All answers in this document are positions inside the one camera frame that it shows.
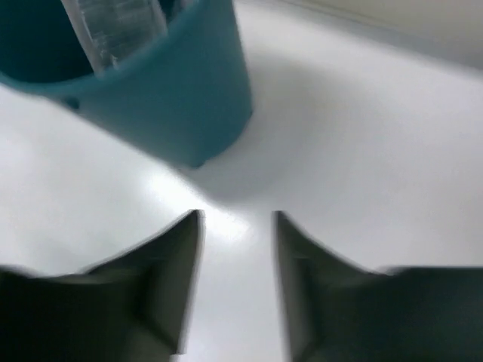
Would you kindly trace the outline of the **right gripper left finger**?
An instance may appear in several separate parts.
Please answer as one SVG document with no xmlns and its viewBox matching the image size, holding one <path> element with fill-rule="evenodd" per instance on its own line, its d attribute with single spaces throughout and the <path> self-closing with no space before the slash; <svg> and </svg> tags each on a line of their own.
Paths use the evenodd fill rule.
<svg viewBox="0 0 483 362">
<path fill-rule="evenodd" d="M 3 361 L 168 361 L 182 351 L 202 236 L 191 210 L 88 270 L 1 269 Z"/>
</svg>

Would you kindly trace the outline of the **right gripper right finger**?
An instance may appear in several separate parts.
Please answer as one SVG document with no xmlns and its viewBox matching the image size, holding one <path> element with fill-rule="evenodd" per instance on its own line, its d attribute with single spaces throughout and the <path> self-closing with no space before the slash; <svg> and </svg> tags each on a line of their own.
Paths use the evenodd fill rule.
<svg viewBox="0 0 483 362">
<path fill-rule="evenodd" d="M 480 361 L 482 270 L 368 271 L 273 214 L 292 361 Z"/>
</svg>

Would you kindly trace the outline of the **large clear square bottle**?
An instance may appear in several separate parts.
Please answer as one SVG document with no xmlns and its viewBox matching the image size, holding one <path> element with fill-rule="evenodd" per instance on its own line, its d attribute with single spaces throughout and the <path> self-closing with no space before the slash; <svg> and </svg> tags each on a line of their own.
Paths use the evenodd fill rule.
<svg viewBox="0 0 483 362">
<path fill-rule="evenodd" d="M 97 75 L 118 67 L 168 31 L 157 1 L 63 1 L 62 5 Z"/>
</svg>

